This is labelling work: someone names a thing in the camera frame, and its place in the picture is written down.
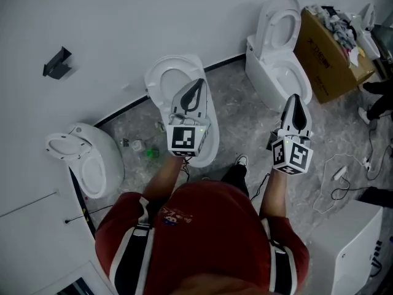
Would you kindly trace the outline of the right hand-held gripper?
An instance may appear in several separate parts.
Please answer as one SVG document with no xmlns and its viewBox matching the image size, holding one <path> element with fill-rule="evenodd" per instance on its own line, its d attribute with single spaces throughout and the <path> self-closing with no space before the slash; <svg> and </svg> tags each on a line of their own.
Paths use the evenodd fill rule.
<svg viewBox="0 0 393 295">
<path fill-rule="evenodd" d="M 298 134 L 290 132 L 295 111 L 295 129 Z M 291 95 L 283 109 L 281 129 L 273 132 L 276 139 L 270 143 L 273 152 L 273 168 L 287 175 L 300 175 L 308 171 L 313 156 L 309 148 L 312 119 L 304 101 L 299 95 Z"/>
</svg>

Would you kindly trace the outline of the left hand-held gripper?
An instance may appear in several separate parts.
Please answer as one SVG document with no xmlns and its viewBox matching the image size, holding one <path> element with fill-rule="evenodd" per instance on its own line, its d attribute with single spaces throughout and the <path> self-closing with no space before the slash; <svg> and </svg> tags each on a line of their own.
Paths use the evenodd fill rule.
<svg viewBox="0 0 393 295">
<path fill-rule="evenodd" d="M 202 78 L 189 82 L 175 94 L 172 113 L 168 116 L 169 122 L 166 126 L 168 150 L 172 155 L 211 155 L 212 122 L 211 118 L 206 116 L 207 95 L 207 84 Z"/>
</svg>

